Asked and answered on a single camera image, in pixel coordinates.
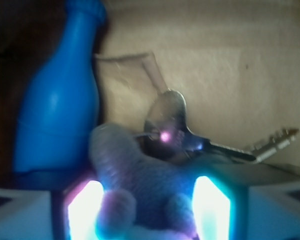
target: key blade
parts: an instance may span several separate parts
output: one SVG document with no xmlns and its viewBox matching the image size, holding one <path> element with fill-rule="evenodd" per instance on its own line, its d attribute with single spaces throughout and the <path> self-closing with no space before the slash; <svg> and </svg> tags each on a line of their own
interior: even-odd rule
<svg viewBox="0 0 300 240">
<path fill-rule="evenodd" d="M 291 142 L 296 140 L 298 132 L 298 128 L 283 128 L 271 135 L 268 138 L 267 143 L 265 143 L 265 141 L 259 141 L 254 144 L 254 146 L 250 149 L 252 154 L 256 156 L 255 163 L 261 163 L 276 154 L 278 151 L 288 147 Z"/>
<path fill-rule="evenodd" d="M 234 157 L 246 161 L 255 161 L 256 157 L 250 151 L 240 150 L 230 146 L 224 146 L 218 143 L 210 142 L 210 149 L 220 151 L 229 157 Z"/>
</svg>

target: blue bottle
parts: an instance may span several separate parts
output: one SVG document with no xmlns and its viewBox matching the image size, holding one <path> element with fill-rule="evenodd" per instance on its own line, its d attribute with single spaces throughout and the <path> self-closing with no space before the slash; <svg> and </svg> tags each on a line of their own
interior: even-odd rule
<svg viewBox="0 0 300 240">
<path fill-rule="evenodd" d="M 92 69 L 99 0 L 66 0 L 68 15 L 56 53 L 32 80 L 18 117 L 13 171 L 74 169 L 88 160 L 88 140 L 99 115 Z"/>
</svg>

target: gray plush toy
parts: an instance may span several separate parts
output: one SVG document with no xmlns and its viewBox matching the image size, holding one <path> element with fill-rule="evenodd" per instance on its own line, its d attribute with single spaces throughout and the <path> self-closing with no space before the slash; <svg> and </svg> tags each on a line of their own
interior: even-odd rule
<svg viewBox="0 0 300 240">
<path fill-rule="evenodd" d="M 100 239 L 125 239 L 133 226 L 175 231 L 179 239 L 197 236 L 191 199 L 198 176 L 188 167 L 143 154 L 134 137 L 113 123 L 92 131 L 89 157 L 105 190 L 96 220 Z"/>
</svg>

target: white led light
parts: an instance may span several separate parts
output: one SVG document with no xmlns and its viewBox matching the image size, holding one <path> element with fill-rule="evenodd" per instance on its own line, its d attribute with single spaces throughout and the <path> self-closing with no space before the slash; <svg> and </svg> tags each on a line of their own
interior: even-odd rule
<svg viewBox="0 0 300 240">
<path fill-rule="evenodd" d="M 89 181 L 68 206 L 71 240 L 99 240 L 95 221 L 101 207 L 104 188 L 98 181 Z"/>
<path fill-rule="evenodd" d="M 207 176 L 195 181 L 192 207 L 200 240 L 229 239 L 231 202 Z"/>
</svg>

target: key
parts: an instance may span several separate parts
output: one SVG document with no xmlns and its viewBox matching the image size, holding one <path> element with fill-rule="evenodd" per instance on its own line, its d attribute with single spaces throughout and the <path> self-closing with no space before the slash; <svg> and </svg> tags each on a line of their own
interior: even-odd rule
<svg viewBox="0 0 300 240">
<path fill-rule="evenodd" d="M 195 135 L 189 130 L 186 118 L 186 101 L 181 93 L 171 90 L 161 94 L 150 108 L 144 124 L 145 133 L 157 134 L 145 137 L 147 153 L 165 160 L 182 152 L 217 150 L 230 157 L 256 160 L 249 151 L 217 144 Z"/>
<path fill-rule="evenodd" d="M 298 133 L 298 128 L 282 128 L 280 131 L 271 135 L 267 140 L 261 140 L 246 148 L 246 150 L 256 157 L 255 163 L 261 163 L 278 151 L 288 147 L 291 142 L 296 140 Z"/>
</svg>

